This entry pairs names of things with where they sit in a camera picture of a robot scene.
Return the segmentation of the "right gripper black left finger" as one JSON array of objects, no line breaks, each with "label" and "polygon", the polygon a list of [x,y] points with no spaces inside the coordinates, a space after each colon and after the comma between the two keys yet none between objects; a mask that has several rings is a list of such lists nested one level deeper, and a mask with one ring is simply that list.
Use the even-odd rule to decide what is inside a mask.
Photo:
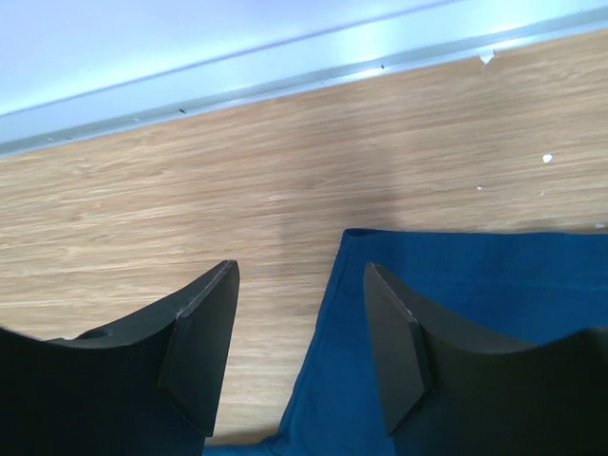
[{"label": "right gripper black left finger", "polygon": [[73,339],[1,332],[5,455],[200,455],[213,435],[239,268]]}]

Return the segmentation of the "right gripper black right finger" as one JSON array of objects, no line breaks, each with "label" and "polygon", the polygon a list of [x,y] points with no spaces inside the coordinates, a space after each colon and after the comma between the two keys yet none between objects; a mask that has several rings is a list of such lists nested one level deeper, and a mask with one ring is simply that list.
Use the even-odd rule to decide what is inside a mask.
[{"label": "right gripper black right finger", "polygon": [[529,344],[436,304],[374,263],[364,295],[397,454],[606,453],[605,328]]}]

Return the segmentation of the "blue t shirt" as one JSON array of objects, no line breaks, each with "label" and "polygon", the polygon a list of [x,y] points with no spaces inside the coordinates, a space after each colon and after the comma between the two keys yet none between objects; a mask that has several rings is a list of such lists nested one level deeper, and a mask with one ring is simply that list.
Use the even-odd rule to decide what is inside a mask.
[{"label": "blue t shirt", "polygon": [[208,455],[391,455],[364,309],[368,263],[488,328],[545,343],[607,322],[607,237],[345,231],[277,432]]}]

